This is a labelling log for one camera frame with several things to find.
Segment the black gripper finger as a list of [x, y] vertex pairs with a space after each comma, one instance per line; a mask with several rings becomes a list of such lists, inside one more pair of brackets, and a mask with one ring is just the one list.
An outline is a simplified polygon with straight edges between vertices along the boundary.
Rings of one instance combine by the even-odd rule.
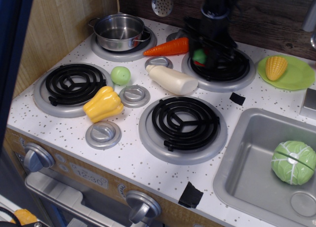
[[224, 46], [206, 47], [206, 69], [219, 70], [233, 65], [235, 59], [235, 49]]
[[189, 55], [192, 58], [195, 50], [201, 49], [200, 44], [192, 37], [189, 37]]

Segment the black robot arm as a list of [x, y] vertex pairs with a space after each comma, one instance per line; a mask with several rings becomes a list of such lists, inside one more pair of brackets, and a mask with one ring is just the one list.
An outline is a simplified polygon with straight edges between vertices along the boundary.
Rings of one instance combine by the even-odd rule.
[[184, 31], [189, 37], [189, 53], [200, 49], [206, 51], [206, 69], [215, 69], [221, 60], [234, 59], [237, 44], [229, 34], [229, 26], [234, 8], [239, 8], [239, 0], [204, 0], [201, 17], [185, 17]]

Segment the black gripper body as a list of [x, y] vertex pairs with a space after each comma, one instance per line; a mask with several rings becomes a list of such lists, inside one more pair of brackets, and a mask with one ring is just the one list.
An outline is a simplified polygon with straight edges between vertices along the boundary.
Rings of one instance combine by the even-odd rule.
[[237, 48], [229, 34], [230, 12], [203, 11], [200, 18], [184, 17], [184, 31], [200, 45]]

